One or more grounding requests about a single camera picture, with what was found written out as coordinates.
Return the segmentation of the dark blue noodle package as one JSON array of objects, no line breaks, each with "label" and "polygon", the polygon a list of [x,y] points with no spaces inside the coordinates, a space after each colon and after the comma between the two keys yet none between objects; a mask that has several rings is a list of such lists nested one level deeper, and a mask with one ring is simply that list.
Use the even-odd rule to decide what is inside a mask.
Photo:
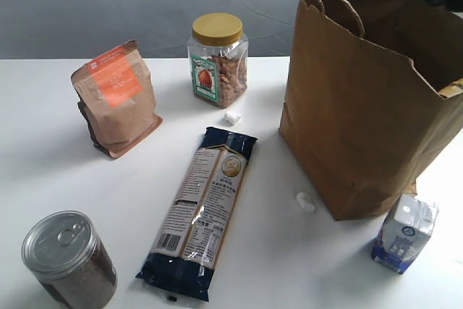
[{"label": "dark blue noodle package", "polygon": [[137,279],[207,302],[257,138],[208,127]]}]

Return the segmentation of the white cube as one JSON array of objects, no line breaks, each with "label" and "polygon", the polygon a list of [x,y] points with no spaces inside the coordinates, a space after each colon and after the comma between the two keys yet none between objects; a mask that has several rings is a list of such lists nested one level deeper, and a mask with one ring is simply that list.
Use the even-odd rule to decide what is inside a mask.
[{"label": "white cube", "polygon": [[296,201],[299,207],[307,213],[312,213],[316,210],[316,206],[313,202],[313,199],[306,192],[299,192],[296,195]]},{"label": "white cube", "polygon": [[242,115],[235,111],[226,111],[224,114],[224,122],[230,125],[236,125],[241,118]]}]

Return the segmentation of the blue and white milk carton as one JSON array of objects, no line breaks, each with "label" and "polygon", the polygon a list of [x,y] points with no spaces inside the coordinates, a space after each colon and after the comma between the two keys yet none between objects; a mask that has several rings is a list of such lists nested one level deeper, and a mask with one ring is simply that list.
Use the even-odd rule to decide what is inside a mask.
[{"label": "blue and white milk carton", "polygon": [[401,195],[381,225],[371,258],[403,274],[431,238],[437,216],[437,205]]}]

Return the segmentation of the brown paper shopping bag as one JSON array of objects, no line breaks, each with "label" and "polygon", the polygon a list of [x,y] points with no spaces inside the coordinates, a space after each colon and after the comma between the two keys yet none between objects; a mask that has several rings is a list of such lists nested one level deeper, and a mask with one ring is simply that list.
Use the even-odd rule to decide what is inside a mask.
[{"label": "brown paper shopping bag", "polygon": [[462,130],[462,18],[299,0],[279,130],[335,220],[387,212]]}]

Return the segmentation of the kraft pouch with orange label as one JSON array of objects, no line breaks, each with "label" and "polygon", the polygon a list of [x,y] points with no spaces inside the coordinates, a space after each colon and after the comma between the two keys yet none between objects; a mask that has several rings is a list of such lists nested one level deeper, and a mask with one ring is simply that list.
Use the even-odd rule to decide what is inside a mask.
[{"label": "kraft pouch with orange label", "polygon": [[71,81],[94,146],[111,158],[123,156],[163,122],[135,40],[82,65]]}]

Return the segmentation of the almond jar with yellow lid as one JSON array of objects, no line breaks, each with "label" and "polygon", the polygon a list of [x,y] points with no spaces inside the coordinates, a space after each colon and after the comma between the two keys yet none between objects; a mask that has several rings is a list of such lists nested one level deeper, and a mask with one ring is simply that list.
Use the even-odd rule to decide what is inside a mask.
[{"label": "almond jar with yellow lid", "polygon": [[214,12],[198,17],[187,53],[198,98],[225,109],[247,90],[248,39],[238,16]]}]

